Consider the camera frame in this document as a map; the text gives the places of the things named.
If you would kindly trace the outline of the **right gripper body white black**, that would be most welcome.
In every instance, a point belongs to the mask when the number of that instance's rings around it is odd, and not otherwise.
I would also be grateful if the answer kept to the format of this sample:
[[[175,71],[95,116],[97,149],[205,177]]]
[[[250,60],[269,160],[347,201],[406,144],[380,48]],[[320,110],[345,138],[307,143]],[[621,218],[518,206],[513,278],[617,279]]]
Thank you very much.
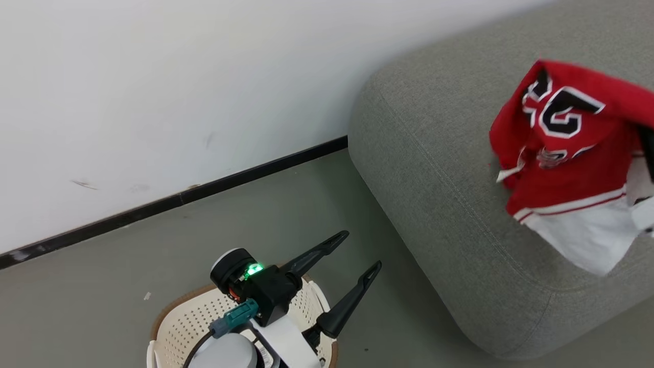
[[[637,200],[631,207],[631,217],[645,235],[654,236],[654,197]]]

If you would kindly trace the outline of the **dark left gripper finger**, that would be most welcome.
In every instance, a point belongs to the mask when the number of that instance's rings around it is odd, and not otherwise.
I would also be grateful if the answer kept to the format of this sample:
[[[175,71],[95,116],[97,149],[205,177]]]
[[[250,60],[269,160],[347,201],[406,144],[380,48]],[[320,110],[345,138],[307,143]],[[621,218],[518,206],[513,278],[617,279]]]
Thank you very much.
[[[315,247],[283,265],[283,274],[291,275],[297,279],[302,278],[318,261],[335,251],[348,236],[348,231],[340,231],[320,242],[320,244],[315,245]]]
[[[381,268],[382,262],[376,261],[358,278],[357,284],[329,312],[322,313],[317,318],[316,327],[322,334],[333,339],[339,337]]]

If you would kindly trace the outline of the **red basketball jersey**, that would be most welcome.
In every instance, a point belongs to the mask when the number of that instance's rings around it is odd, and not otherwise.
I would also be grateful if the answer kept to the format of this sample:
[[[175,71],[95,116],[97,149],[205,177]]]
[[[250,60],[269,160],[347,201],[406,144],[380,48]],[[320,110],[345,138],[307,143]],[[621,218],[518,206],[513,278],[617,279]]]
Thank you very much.
[[[654,91],[579,65],[538,60],[489,132],[506,210],[561,256],[604,277],[645,232],[640,126],[654,128]]]

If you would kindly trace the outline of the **black wall baseboard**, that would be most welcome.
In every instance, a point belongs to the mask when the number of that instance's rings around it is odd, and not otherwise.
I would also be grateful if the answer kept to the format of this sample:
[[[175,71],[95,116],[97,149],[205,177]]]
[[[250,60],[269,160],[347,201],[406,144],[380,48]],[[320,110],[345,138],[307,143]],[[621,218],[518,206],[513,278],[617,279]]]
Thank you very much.
[[[87,224],[72,231],[52,236],[45,240],[34,242],[33,244],[26,245],[19,249],[0,254],[0,270],[5,270],[71,245],[79,244],[80,242],[112,232],[116,229],[127,227],[133,223],[153,217],[154,215],[171,211],[189,203],[217,195],[268,175],[294,168],[294,166],[303,165],[304,163],[336,153],[347,147],[348,138],[343,136],[301,152],[290,154],[271,162],[264,163],[263,165],[258,165],[254,168],[229,175],[216,181],[206,182],[198,186],[191,186],[187,190],[175,195],[138,206],[129,211]]]

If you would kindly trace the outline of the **beige plastic laundry basket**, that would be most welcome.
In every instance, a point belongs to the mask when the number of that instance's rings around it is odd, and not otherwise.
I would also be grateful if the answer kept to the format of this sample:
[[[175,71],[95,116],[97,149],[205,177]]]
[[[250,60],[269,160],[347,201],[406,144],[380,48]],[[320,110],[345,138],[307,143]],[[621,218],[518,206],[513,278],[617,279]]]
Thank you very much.
[[[304,275],[302,290],[292,299],[288,316],[300,329],[309,328],[330,310],[318,284]],[[165,307],[154,322],[146,353],[146,368],[182,368],[211,322],[237,303],[209,285],[192,291]]]

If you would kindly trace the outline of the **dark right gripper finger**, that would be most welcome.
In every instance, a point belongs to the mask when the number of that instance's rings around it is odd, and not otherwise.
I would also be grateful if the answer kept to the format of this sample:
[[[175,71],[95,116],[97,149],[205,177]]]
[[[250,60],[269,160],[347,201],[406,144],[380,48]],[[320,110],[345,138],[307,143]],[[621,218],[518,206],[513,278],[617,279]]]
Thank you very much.
[[[639,125],[639,139],[645,158],[647,172],[654,182],[654,129],[644,125]]]

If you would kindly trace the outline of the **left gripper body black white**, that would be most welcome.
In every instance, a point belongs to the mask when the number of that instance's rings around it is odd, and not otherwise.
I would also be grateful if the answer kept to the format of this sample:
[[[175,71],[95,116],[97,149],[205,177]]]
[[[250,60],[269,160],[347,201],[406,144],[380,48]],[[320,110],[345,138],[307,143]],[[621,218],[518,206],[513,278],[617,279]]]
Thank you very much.
[[[321,368],[313,345],[288,316],[292,299],[303,287],[302,278],[283,274],[283,266],[265,268],[247,250],[235,248],[215,261],[210,279],[245,308],[227,320],[234,324],[247,319],[273,358],[274,368]]]

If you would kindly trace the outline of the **grey fabric sofa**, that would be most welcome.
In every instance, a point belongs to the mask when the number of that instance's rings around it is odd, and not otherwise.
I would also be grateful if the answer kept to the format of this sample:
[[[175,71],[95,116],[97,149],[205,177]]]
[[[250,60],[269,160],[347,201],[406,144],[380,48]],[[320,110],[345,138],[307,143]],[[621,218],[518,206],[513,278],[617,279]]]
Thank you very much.
[[[654,90],[654,0],[558,0],[402,56],[367,81],[351,159],[460,330],[497,358],[538,358],[654,297],[654,239],[607,277],[505,211],[488,139],[539,58]]]

